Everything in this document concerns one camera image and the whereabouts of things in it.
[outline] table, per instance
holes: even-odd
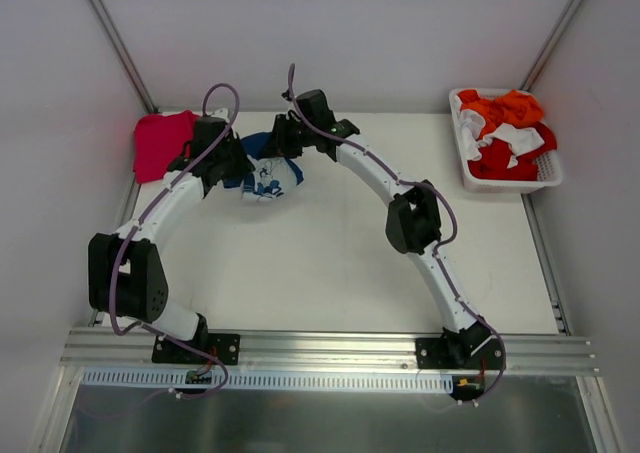
[[[240,113],[241,135],[269,131],[273,113]],[[466,294],[503,333],[554,334],[557,326],[521,197],[467,192],[449,115],[337,114],[412,179],[429,179],[460,225],[448,257]],[[162,252],[171,297],[209,328],[437,332],[431,294],[388,243],[386,208],[358,177],[308,149],[304,182],[269,203],[214,188]],[[160,182],[142,185],[134,216]],[[451,231],[444,208],[442,232]]]

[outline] gray wall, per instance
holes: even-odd
[[[639,53],[638,0],[588,0],[534,89],[566,172],[534,196],[536,210],[631,451],[640,451]]]
[[[212,79],[280,109],[289,63],[342,111],[445,111],[452,88],[517,87],[568,0],[105,0],[151,95]]]
[[[142,111],[84,0],[0,0],[0,451],[22,453]]]

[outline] wire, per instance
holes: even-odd
[[[447,271],[447,268],[440,256],[440,248],[443,247],[444,245],[447,245],[453,242],[458,236],[458,220],[456,219],[456,215],[453,212],[453,208],[451,208],[451,205],[446,200],[446,198],[432,185],[428,183],[423,183],[421,181],[406,181],[401,179],[384,161],[382,161],[378,156],[376,156],[374,153],[367,150],[363,146],[353,141],[349,141],[348,139],[340,138],[339,136],[332,135],[330,133],[322,131],[321,129],[316,128],[313,124],[311,124],[311,122],[304,116],[304,113],[302,113],[302,110],[300,109],[298,102],[296,100],[296,95],[293,91],[293,79],[295,76],[295,71],[296,71],[296,65],[295,63],[291,63],[291,65],[289,66],[289,74],[288,74],[288,87],[289,87],[288,94],[289,94],[289,97],[291,98],[291,104],[293,105],[293,108],[295,109],[296,114],[298,115],[300,120],[305,124],[307,128],[309,128],[314,133],[317,133],[318,135],[324,136],[325,138],[329,138],[332,141],[343,143],[345,145],[351,146],[352,148],[355,148],[358,151],[361,151],[366,156],[371,158],[380,168],[382,168],[398,184],[404,185],[404,186],[422,188],[424,190],[427,190],[433,193],[436,196],[436,198],[438,198],[440,203],[442,203],[444,208],[447,210],[447,214],[451,219],[451,227],[452,227],[451,235],[449,236],[449,238],[445,240],[438,241],[438,243],[433,248],[433,257],[435,258],[438,266],[440,267],[440,271],[442,271],[442,274],[444,275],[445,280],[447,281],[447,284],[451,288],[451,291],[453,292],[453,295],[456,298],[456,300],[458,300],[462,308],[467,313],[469,313],[469,315],[471,315],[473,319],[475,319],[477,322],[479,322],[481,325],[487,328],[491,332],[491,334],[496,337],[496,339],[498,340],[498,344],[500,345],[500,350],[502,352],[502,365],[500,367],[498,375],[496,376],[496,379],[493,381],[491,386],[489,386],[489,388],[482,394],[483,397],[486,396],[490,391],[492,391],[495,388],[495,386],[498,384],[498,382],[502,379],[502,376],[504,375],[504,371],[507,366],[506,348],[505,348],[504,340],[502,336],[498,333],[498,331],[495,328],[493,328],[491,325],[489,325],[489,323],[487,323],[487,321],[482,316],[480,316],[478,313],[473,311],[473,309],[471,309],[471,307],[467,305],[467,303],[462,299],[462,296],[460,295],[460,293],[458,292],[458,289],[453,283],[453,280],[451,279],[451,276],[449,275],[449,272]]]
[[[187,351],[189,351],[189,352],[191,352],[191,353],[193,353],[195,355],[202,356],[203,358],[205,358],[206,360],[212,362],[213,364],[218,365],[220,367],[220,369],[222,370],[222,373],[224,375],[223,380],[219,384],[217,384],[215,387],[208,388],[205,393],[195,394],[195,395],[180,394],[179,393],[179,395],[182,395],[181,397],[184,397],[186,399],[205,398],[207,396],[210,396],[210,395],[216,393],[224,385],[226,385],[227,382],[229,381],[229,371],[227,370],[225,365],[218,358],[216,358],[215,356],[212,356],[209,353],[206,353],[204,351],[200,351],[200,350],[198,350],[196,348],[193,348],[192,346],[187,345],[186,343],[178,340],[177,338],[173,338],[170,335],[166,335],[164,332],[159,331],[159,330],[153,328],[150,325],[143,324],[140,321],[136,321],[136,322],[132,323],[131,325],[127,326],[126,328],[121,329],[120,326],[118,325],[118,318],[117,318],[117,314],[116,314],[116,292],[117,292],[117,284],[118,284],[118,273],[120,272],[120,265],[122,264],[122,260],[124,258],[124,254],[125,254],[125,251],[127,250],[127,247],[131,243],[131,241],[132,241],[133,237],[135,236],[135,234],[139,231],[139,229],[142,227],[142,225],[144,224],[146,219],[149,217],[149,215],[158,206],[158,204],[164,199],[164,197],[169,194],[169,192],[173,189],[173,187],[175,185],[177,185],[180,182],[180,180],[182,180],[182,178],[184,178],[184,176],[187,173],[189,173],[195,166],[197,166],[198,163],[200,163],[209,153],[211,153],[211,151],[213,151],[213,149],[216,146],[218,146],[220,144],[220,142],[231,131],[231,126],[235,122],[236,117],[238,116],[239,108],[240,108],[240,95],[238,95],[237,90],[233,86],[229,85],[228,83],[217,83],[216,85],[212,86],[209,89],[209,91],[207,91],[207,94],[205,95],[205,100],[204,100],[204,104],[203,104],[203,114],[204,114],[204,108],[206,108],[207,101],[209,100],[209,96],[214,91],[216,91],[216,90],[218,90],[220,88],[226,88],[234,96],[235,107],[234,107],[234,110],[233,110],[233,114],[229,118],[229,122],[224,127],[224,129],[222,130],[220,135],[213,141],[213,143],[211,143],[211,145],[209,145],[197,158],[195,158],[192,162],[190,162],[189,165],[187,165],[185,167],[185,169],[182,170],[169,183],[169,186],[165,187],[162,191],[160,191],[160,193],[158,193],[158,195],[144,209],[144,211],[142,212],[142,214],[138,218],[137,224],[135,224],[134,226],[131,227],[131,230],[129,231],[129,233],[125,237],[124,241],[120,245],[120,248],[118,249],[115,261],[113,263],[113,269],[111,270],[111,281],[109,283],[109,318],[111,320],[111,327],[113,328],[113,332],[116,335],[124,336],[129,331],[131,331],[133,328],[136,328],[136,327],[140,326],[143,329],[149,331],[150,333],[153,333],[154,335],[164,336],[168,341],[174,343],[176,346],[179,346],[180,348],[182,348],[184,350],[187,350]],[[149,401],[151,398],[154,398],[155,396],[157,396],[157,394],[159,394],[159,393],[156,392],[156,393],[150,395],[149,397],[145,398],[142,401],[142,403],[140,403],[138,406],[141,406],[142,404],[144,404],[147,401]]]

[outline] purple cable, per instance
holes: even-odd
[[[453,208],[451,208],[451,205],[449,204],[449,202],[442,195],[442,193],[440,193],[438,190],[436,190],[432,185],[428,183],[422,183],[420,181],[406,181],[401,179],[400,177],[398,177],[395,171],[393,171],[384,161],[382,161],[378,156],[376,156],[371,151],[368,151],[366,148],[359,145],[358,143],[355,143],[348,139],[340,138],[339,136],[336,136],[336,135],[332,135],[312,125],[311,122],[304,116],[304,114],[300,110],[300,107],[298,106],[298,102],[296,100],[296,95],[293,91],[293,79],[295,76],[295,71],[296,71],[296,65],[295,63],[291,63],[291,66],[289,66],[289,74],[288,74],[289,97],[291,98],[291,103],[293,104],[293,108],[298,114],[298,117],[307,126],[307,128],[309,128],[314,133],[317,133],[318,135],[324,136],[325,138],[329,138],[330,140],[337,141],[338,143],[343,143],[345,145],[351,146],[352,148],[355,148],[358,151],[361,151],[366,156],[371,158],[380,168],[382,168],[398,184],[404,185],[404,186],[417,186],[418,188],[422,188],[427,191],[430,191],[436,196],[436,198],[438,198],[440,203],[442,203],[442,205],[445,207],[445,209],[447,210],[447,214],[451,219],[452,232],[449,238],[445,240],[440,240],[436,244],[436,246],[433,248],[433,257],[438,263],[438,266],[440,267],[440,270],[442,271],[442,274],[444,275],[447,283],[449,284],[449,287],[451,288],[451,291],[453,292],[453,295],[455,296],[456,300],[462,300],[462,296],[460,295],[460,293],[458,292],[458,289],[453,283],[451,276],[449,276],[449,272],[447,271],[447,268],[444,265],[443,261],[440,259],[440,254],[439,254],[440,247],[451,243],[458,236],[458,220],[456,219],[456,216],[453,212]],[[491,334],[496,337],[496,339],[498,340],[498,343],[500,344],[500,349],[502,350],[502,366],[500,367],[500,371],[498,372],[498,375],[496,376],[496,379],[494,380],[494,382],[489,386],[489,388],[487,388],[487,390],[482,395],[482,396],[485,396],[491,390],[493,390],[494,387],[498,384],[498,382],[502,379],[502,376],[504,375],[504,370],[507,367],[506,348],[505,348],[504,340],[502,339],[502,336],[498,333],[498,331],[495,328],[489,325],[489,323],[487,323],[487,321],[482,316],[480,316],[475,311],[473,311],[464,301],[459,301],[459,303],[460,305],[462,305],[462,308],[467,313],[469,313],[476,321],[478,321],[481,325],[487,328],[491,332]]]
[[[189,163],[189,165],[187,165],[187,167],[184,170],[182,170],[180,172],[180,174],[178,174],[178,176],[176,176],[171,181],[171,183],[169,184],[169,187],[164,188],[162,191],[160,191],[160,193],[158,193],[158,195],[144,209],[144,211],[142,212],[142,214],[138,218],[138,224],[131,227],[131,230],[129,231],[129,233],[127,234],[126,238],[122,242],[122,245],[120,245],[120,248],[118,249],[115,261],[113,263],[113,269],[111,270],[111,282],[109,284],[109,317],[111,319],[111,327],[113,328],[113,332],[116,335],[124,336],[129,331],[131,331],[133,328],[135,328],[137,326],[142,326],[145,330],[147,330],[147,331],[149,331],[149,332],[151,332],[151,333],[153,333],[155,335],[158,335],[158,336],[164,336],[167,340],[171,341],[172,343],[174,343],[175,345],[179,346],[180,348],[183,348],[183,349],[185,349],[187,351],[190,351],[193,354],[202,356],[206,360],[215,363],[216,365],[218,365],[222,369],[222,372],[224,373],[224,379],[218,385],[216,385],[213,388],[207,389],[207,391],[205,393],[196,394],[196,395],[182,394],[182,396],[184,398],[186,398],[186,399],[205,398],[207,396],[210,396],[210,395],[216,393],[224,385],[226,385],[227,382],[229,381],[229,371],[224,366],[224,364],[220,360],[218,360],[215,356],[210,355],[209,353],[206,353],[204,351],[197,350],[196,348],[193,348],[193,347],[187,345],[186,343],[184,343],[184,342],[182,342],[182,341],[180,341],[180,340],[178,340],[176,338],[173,338],[170,335],[165,335],[165,333],[156,330],[152,326],[143,325],[142,322],[136,321],[135,323],[132,323],[131,325],[127,326],[125,329],[120,329],[120,326],[118,325],[117,315],[116,315],[116,291],[117,291],[116,287],[117,287],[117,283],[118,283],[118,273],[120,271],[120,265],[122,264],[122,259],[124,257],[124,253],[127,250],[127,247],[129,246],[129,243],[131,243],[131,240],[135,236],[136,232],[144,224],[144,222],[147,219],[147,217],[158,206],[158,204],[162,201],[162,199],[165,196],[167,196],[167,194],[169,194],[169,192],[171,191],[171,188],[173,188],[175,185],[177,185],[180,182],[180,180],[182,178],[184,178],[184,176],[187,173],[189,173],[198,163],[200,163],[209,153],[211,153],[211,151],[213,151],[213,149],[216,146],[218,146],[220,144],[220,142],[229,134],[229,131],[231,131],[231,126],[236,121],[236,117],[238,116],[238,110],[240,108],[240,95],[238,95],[237,90],[233,86],[231,86],[231,85],[229,85],[227,83],[218,83],[218,84],[212,86],[209,89],[209,91],[207,91],[207,94],[205,95],[204,103],[202,105],[202,115],[203,116],[207,116],[206,115],[206,107],[207,107],[207,101],[209,100],[209,96],[215,90],[217,90],[219,88],[226,88],[234,96],[235,108],[233,110],[231,118],[229,119],[229,122],[224,127],[224,129],[222,130],[222,133],[220,133],[220,135],[215,139],[215,141],[213,143],[211,143],[211,145],[209,145],[207,147],[207,149],[205,149],[198,157],[196,157],[195,160],[193,160],[191,163]],[[157,396],[157,394],[159,394],[160,392],[155,392],[154,394],[152,394],[149,397],[145,398],[140,404],[138,404],[133,409],[135,409],[135,408],[137,408],[139,406],[142,406],[144,403],[149,401],[151,398],[154,398],[155,396]]]

